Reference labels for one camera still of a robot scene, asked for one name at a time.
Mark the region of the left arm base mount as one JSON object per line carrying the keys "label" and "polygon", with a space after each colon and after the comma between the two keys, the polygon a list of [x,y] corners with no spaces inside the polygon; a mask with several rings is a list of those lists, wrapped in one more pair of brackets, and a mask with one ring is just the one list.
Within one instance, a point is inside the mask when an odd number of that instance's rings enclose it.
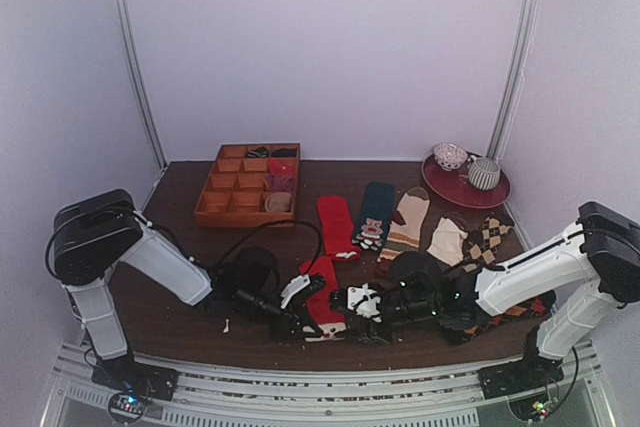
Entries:
{"label": "left arm base mount", "polygon": [[175,369],[135,363],[132,372],[109,373],[95,365],[93,383],[114,390],[106,404],[108,415],[120,425],[131,425],[158,410],[157,401],[171,401],[178,382]]}

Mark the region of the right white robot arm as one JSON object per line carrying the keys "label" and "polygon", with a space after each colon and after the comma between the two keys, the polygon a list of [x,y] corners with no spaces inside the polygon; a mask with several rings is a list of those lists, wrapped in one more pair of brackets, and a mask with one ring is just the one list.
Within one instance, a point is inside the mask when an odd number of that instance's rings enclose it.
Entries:
{"label": "right white robot arm", "polygon": [[489,264],[471,253],[441,271],[422,268],[390,289],[367,284],[333,291],[330,308],[347,318],[345,336],[389,343],[403,324],[435,322],[462,337],[496,325],[523,308],[547,313],[555,290],[577,283],[555,315],[528,337],[513,366],[519,387],[535,387],[604,317],[639,299],[639,225],[598,202],[580,206],[577,220],[551,240],[507,261]]}

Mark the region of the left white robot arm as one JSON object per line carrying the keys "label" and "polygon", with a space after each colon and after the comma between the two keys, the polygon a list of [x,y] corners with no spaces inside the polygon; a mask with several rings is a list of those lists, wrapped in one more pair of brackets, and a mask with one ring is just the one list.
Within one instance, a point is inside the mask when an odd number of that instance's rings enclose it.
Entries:
{"label": "left white robot arm", "polygon": [[45,268],[60,282],[88,332],[95,355],[106,361],[106,376],[123,391],[137,389],[144,371],[131,349],[116,313],[109,278],[127,264],[169,290],[191,307],[233,302],[271,321],[274,336],[317,339],[323,329],[313,319],[307,300],[326,285],[309,269],[287,285],[266,291],[279,281],[276,258],[259,246],[238,241],[213,265],[189,255],[168,228],[139,213],[129,193],[115,189],[61,209],[46,244]]}

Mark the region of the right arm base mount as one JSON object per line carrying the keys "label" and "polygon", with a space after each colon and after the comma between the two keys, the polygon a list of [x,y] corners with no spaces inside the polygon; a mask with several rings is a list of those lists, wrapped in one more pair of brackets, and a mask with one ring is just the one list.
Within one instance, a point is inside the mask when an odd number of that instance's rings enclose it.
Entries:
{"label": "right arm base mount", "polygon": [[[527,356],[514,362],[485,367],[478,371],[478,380],[485,399],[512,396],[545,388],[564,379],[561,360],[550,360],[538,355]],[[515,416],[523,421],[542,421],[551,413],[552,401],[533,399],[516,402]]]}

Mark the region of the red sock with beige toe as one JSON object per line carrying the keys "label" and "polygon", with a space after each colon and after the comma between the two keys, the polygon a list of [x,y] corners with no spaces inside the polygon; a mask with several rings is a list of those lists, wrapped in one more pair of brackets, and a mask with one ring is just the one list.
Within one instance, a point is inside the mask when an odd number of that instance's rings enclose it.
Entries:
{"label": "red sock with beige toe", "polygon": [[336,335],[346,329],[346,320],[342,314],[334,312],[329,305],[330,294],[339,288],[332,259],[327,256],[320,256],[313,266],[311,266],[310,261],[307,261],[300,265],[298,271],[300,274],[307,273],[310,276],[322,275],[326,282],[326,286],[321,291],[315,293],[306,301],[309,314],[323,331],[323,336],[320,338],[306,337],[305,341],[336,340]]}

